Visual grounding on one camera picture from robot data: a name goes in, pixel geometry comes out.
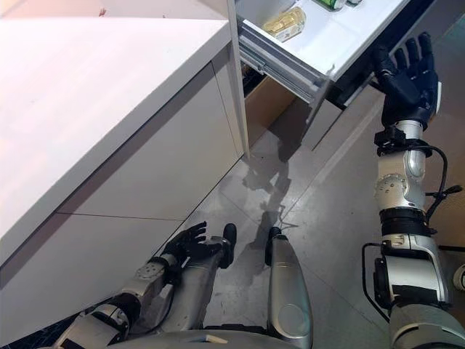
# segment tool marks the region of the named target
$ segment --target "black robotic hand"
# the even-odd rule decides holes
[[[434,71],[431,38],[425,32],[420,34],[418,42],[421,59],[415,39],[405,43],[410,65],[402,49],[395,52],[397,67],[385,47],[379,47],[373,54],[376,78],[386,94],[382,116],[385,127],[402,120],[414,120],[420,122],[425,130],[436,111],[438,79]]]
[[[199,223],[178,233],[170,240],[162,254],[172,254],[182,264],[187,257],[204,258],[217,253],[221,244],[201,244],[206,240],[206,222]]]

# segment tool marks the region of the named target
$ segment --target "floor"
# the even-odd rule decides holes
[[[464,36],[462,19],[434,45],[443,99],[426,140],[448,154],[449,185],[465,183]],[[251,158],[241,159],[192,213],[184,227],[206,220],[211,235],[220,235],[228,222],[238,228],[235,261],[218,271],[205,325],[265,326],[270,269],[264,246],[268,229],[276,225],[302,264],[314,348],[388,348],[387,324],[362,293],[360,251],[365,242],[380,238],[373,135],[381,129],[383,101],[380,92],[367,87],[312,151],[312,140],[299,145],[293,132],[307,112],[297,100],[254,144]],[[440,168],[438,159],[429,161],[425,188],[437,186]],[[465,246],[464,205],[465,194],[458,194],[438,209],[432,219],[438,243]],[[375,251],[367,255],[368,280],[375,256]],[[464,262],[461,255],[445,257],[449,270]],[[462,294],[456,299],[465,305]]]

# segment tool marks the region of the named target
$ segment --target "black wire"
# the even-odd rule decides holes
[[[375,308],[375,310],[382,316],[384,320],[389,323],[389,317],[383,312],[383,310],[375,303],[374,300],[371,299],[370,295],[368,294],[368,290],[366,289],[366,268],[365,268],[365,249],[368,246],[377,246],[380,247],[380,244],[375,244],[373,242],[368,242],[364,244],[362,247],[362,287],[363,287],[363,294],[365,295],[366,299],[370,302],[370,304]]]
[[[174,299],[174,287],[171,291],[171,299],[169,300],[169,305],[168,305],[168,309],[166,309],[166,312],[165,312],[165,315],[163,315],[163,318],[158,322],[158,324],[156,324],[154,327],[152,327],[151,329],[148,329],[147,331],[143,332],[143,334],[149,334],[155,330],[157,330],[162,324],[163,322],[166,320],[166,318],[168,317],[168,314],[171,310],[171,307],[173,305],[173,299]]]
[[[398,150],[398,151],[411,151],[411,150],[421,150],[421,149],[430,149],[432,151],[435,151],[442,158],[441,183],[440,183],[437,193],[434,195],[435,196],[434,202],[428,208],[428,211],[426,211],[426,222],[429,223],[429,219],[433,215],[434,211],[440,205],[442,200],[444,200],[445,198],[443,193],[444,193],[444,187],[445,187],[445,180],[447,179],[447,175],[448,175],[448,157],[445,155],[445,153],[442,150],[440,150],[438,147],[434,147],[433,145],[409,145],[408,147],[395,148],[395,150]],[[433,196],[433,193],[426,193],[426,194],[428,196]]]

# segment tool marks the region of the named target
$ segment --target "green can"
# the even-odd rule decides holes
[[[340,10],[347,0],[318,0],[320,3],[325,4],[329,9],[333,11]]]

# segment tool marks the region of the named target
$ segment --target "robot leg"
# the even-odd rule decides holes
[[[312,310],[297,256],[279,228],[270,229],[265,261],[271,266],[267,328],[299,348],[312,347]]]

